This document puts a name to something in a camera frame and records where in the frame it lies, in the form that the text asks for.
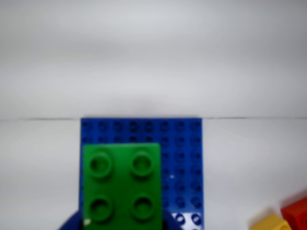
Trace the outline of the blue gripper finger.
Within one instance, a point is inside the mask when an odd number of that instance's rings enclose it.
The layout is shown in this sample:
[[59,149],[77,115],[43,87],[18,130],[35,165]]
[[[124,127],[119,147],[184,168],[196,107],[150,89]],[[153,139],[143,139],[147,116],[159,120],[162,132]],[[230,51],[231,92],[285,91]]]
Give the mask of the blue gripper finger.
[[180,230],[178,222],[173,218],[171,213],[163,210],[162,230]]
[[83,229],[83,219],[81,211],[76,211],[59,228],[59,230],[82,230],[82,229]]

